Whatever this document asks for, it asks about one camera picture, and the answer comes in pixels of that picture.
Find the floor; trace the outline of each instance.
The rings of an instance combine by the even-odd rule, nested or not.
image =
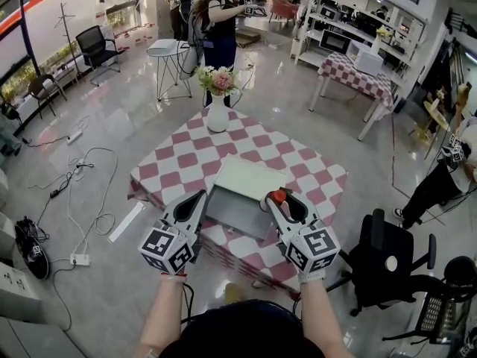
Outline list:
[[[408,136],[414,122],[406,112],[386,116],[359,142],[356,137],[364,125],[361,118],[370,99],[333,81],[327,97],[320,98],[315,112],[310,113],[308,104],[317,83],[316,68],[303,63],[295,66],[288,54],[289,44],[276,50],[264,43],[238,50],[236,70],[243,84],[250,81],[236,109],[317,150],[349,172],[333,224],[342,248],[348,251],[357,243],[363,216],[377,207],[387,213],[394,207],[402,207],[406,197],[401,192],[406,195],[413,192],[426,175],[435,153],[424,161],[423,150],[414,148]],[[118,225],[136,205],[126,198],[130,171],[202,108],[203,93],[197,81],[192,80],[193,98],[157,103],[156,60],[145,55],[144,47],[125,56],[120,74],[105,74],[100,87],[89,83],[72,87],[66,92],[67,102],[61,98],[55,101],[57,117],[44,110],[43,120],[36,117],[27,126],[22,135],[33,143],[72,134],[78,127],[83,128],[84,134],[70,147],[65,142],[41,148],[24,147],[18,157],[5,162],[2,168],[9,179],[10,199],[3,211],[11,219],[27,215],[37,220],[50,190],[53,186],[57,188],[59,182],[47,189],[38,186],[45,186],[65,173],[69,160],[83,157],[93,147],[109,148],[115,154],[105,150],[89,154],[86,161],[95,166],[77,175],[77,179],[80,176],[83,179],[72,182],[71,217],[85,231],[92,224],[113,172],[115,155],[119,164],[104,202],[104,212],[112,213]],[[249,64],[252,71],[246,70]],[[180,87],[169,91],[170,95],[175,93],[182,95],[183,91]],[[42,228],[51,236],[44,244],[51,261],[69,258],[82,238],[80,230],[68,218],[68,195],[64,192],[53,199],[41,219]],[[426,252],[429,233],[437,237],[434,269],[437,277],[442,276],[446,263],[453,257],[465,254],[474,258],[477,240],[473,224],[477,224],[477,213],[470,209],[475,202],[475,198],[470,198],[441,216],[442,222],[434,220],[412,229],[416,256]],[[440,209],[434,208],[432,213],[438,214]],[[136,347],[156,293],[158,275],[145,264],[137,245],[145,229],[159,215],[159,210],[146,204],[113,244],[96,233],[93,225],[87,247],[92,265],[58,274],[58,291],[72,314],[69,335],[88,357],[130,357]],[[426,214],[425,218],[429,219],[430,215]],[[104,219],[98,223],[100,230],[108,226]],[[70,265],[60,260],[53,267],[68,269]],[[332,283],[343,267],[339,260],[329,268],[326,284]],[[270,299],[291,309],[292,301],[284,293],[253,289],[248,279],[223,270],[206,254],[200,255],[198,263],[187,271],[189,283],[195,289],[193,313],[218,306],[224,286],[230,281],[242,285],[249,297]],[[45,299],[47,320],[65,327],[67,314],[52,292],[51,281],[39,283],[39,291]],[[412,356],[420,348],[403,342],[381,342],[383,336],[406,331],[411,316],[419,311],[418,303],[397,304],[386,311],[373,307],[352,318],[349,311],[355,305],[355,298],[351,285],[335,290],[330,298],[345,342],[357,357],[386,357],[394,348]],[[444,348],[427,345],[420,356],[444,357],[445,353]]]

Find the pink and white checkered tablecloth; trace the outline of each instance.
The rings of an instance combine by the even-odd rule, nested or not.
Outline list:
[[[393,107],[389,77],[382,73],[372,76],[356,70],[345,54],[331,53],[321,64],[318,74],[324,78],[330,77],[373,98],[380,98],[381,103],[389,109]]]
[[[163,208],[185,192],[209,192],[226,155],[237,154],[286,172],[286,186],[305,194],[324,223],[331,225],[347,179],[343,167],[235,110],[229,111],[227,131],[212,133],[205,126],[207,112],[188,120],[131,172],[128,198]],[[258,242],[206,221],[200,239],[205,252],[227,268],[297,293],[297,271],[276,246],[277,232],[268,232],[267,239]]]

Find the pink chair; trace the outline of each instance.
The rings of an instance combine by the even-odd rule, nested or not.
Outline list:
[[[295,16],[298,12],[298,5],[294,5],[286,0],[271,0],[271,2],[271,15],[268,22],[271,21],[275,13],[275,19],[280,17],[286,19],[287,22],[289,21],[289,19],[293,19],[293,23],[295,23]]]

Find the pink flower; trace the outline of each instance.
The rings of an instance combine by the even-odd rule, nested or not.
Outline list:
[[[229,72],[218,71],[212,76],[212,85],[219,90],[227,90],[233,86],[233,79]]]

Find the red cap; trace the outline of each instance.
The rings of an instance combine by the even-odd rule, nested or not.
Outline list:
[[[282,189],[278,189],[273,192],[273,198],[278,204],[282,204],[286,200],[286,192]]]

